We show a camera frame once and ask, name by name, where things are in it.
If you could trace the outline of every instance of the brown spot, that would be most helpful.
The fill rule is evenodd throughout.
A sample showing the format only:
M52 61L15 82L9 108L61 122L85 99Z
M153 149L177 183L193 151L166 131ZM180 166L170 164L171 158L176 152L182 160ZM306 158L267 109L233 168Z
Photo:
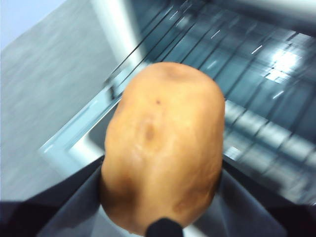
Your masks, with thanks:
M149 124L146 129L146 139L152 140L153 137L154 137L154 127L151 124Z

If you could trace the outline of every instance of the black object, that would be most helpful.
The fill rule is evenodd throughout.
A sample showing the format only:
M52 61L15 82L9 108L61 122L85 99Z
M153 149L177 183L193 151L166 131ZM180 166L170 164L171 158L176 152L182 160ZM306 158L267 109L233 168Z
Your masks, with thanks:
M103 157L99 158L65 181L23 203L2 202L1 236L91 235L100 206L97 190L102 160ZM233 169L226 168L235 175ZM245 183L253 195L270 195L259 184L251 184L247 176L236 177ZM211 206L194 225L208 236L282 237L287 233L290 236L313 236L316 217L311 207L306 209L290 202L283 205L281 200L277 202L279 206L265 209L253 195L223 170ZM176 237L182 234L179 227L173 221L163 219L153 223L147 235L168 236L174 231L173 236Z
M182 227L177 222L162 218L148 227L146 237L183 237Z

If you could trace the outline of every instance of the potato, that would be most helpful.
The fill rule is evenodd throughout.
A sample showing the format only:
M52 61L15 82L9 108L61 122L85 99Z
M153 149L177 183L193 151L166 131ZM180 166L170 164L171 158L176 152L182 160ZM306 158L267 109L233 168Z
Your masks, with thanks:
M210 205L222 166L225 100L206 74L155 63L126 87L105 139L100 200L117 225L144 235L168 217L183 228Z

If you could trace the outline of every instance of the white wall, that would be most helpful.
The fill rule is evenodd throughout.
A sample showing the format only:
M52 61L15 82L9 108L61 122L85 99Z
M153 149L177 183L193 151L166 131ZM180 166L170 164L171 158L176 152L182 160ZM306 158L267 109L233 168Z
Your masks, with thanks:
M65 0L1 0L1 50Z

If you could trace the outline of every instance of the gray floor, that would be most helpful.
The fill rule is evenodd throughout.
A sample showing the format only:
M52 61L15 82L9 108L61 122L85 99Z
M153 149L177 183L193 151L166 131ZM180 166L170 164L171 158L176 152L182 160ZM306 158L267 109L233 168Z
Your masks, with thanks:
M38 149L116 66L89 0L68 0L1 52L1 200L61 181Z

